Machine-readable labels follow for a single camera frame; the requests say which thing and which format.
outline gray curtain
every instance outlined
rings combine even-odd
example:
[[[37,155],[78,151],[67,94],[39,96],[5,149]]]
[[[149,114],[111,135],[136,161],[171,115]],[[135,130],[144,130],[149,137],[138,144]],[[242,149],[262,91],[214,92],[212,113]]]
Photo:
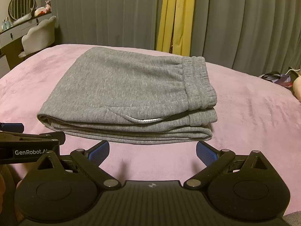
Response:
[[[258,76],[301,64],[301,0],[195,0],[191,56]]]
[[[51,5],[57,44],[155,49],[162,0],[51,0]]]

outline pink blanket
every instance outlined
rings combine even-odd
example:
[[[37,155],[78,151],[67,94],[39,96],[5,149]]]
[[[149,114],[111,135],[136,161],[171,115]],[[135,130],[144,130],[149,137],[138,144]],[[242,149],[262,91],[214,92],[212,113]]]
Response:
[[[22,122],[25,133],[50,132],[36,118],[43,102],[77,57],[91,45],[59,45],[30,57],[0,79],[0,121]],[[157,51],[114,48],[150,55]],[[258,149],[272,163],[291,192],[286,214],[301,211],[301,105],[281,86],[219,65],[207,63],[216,90],[218,121],[208,143],[236,154]],[[61,154],[98,143],[66,136]],[[110,155],[101,168],[120,181],[173,180],[184,182],[205,165],[197,158],[196,142],[164,145],[110,143]],[[30,164],[16,164],[23,178]]]

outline vanity table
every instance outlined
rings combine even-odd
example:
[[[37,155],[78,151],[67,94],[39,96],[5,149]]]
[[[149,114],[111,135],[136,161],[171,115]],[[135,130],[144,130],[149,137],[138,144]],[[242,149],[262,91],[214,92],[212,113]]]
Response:
[[[8,65],[3,48],[13,41],[26,35],[30,28],[37,26],[44,19],[50,19],[51,12],[41,16],[32,17],[30,20],[24,21],[18,25],[12,26],[0,33],[0,78],[6,75],[11,69]]]

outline round mirror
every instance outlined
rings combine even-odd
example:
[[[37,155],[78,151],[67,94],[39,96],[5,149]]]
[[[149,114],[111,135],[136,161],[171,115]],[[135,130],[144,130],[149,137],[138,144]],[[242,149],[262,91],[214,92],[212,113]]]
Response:
[[[15,21],[34,10],[36,0],[11,0],[8,6],[8,16]]]

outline curtain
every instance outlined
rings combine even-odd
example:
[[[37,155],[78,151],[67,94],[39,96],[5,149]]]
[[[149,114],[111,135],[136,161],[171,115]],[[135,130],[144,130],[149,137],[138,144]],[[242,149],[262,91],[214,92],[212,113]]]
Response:
[[[189,56],[195,0],[163,0],[157,50]]]
[[[57,44],[155,49],[162,0],[51,0],[51,5]]]
[[[301,64],[301,0],[195,0],[191,56],[251,75]]]

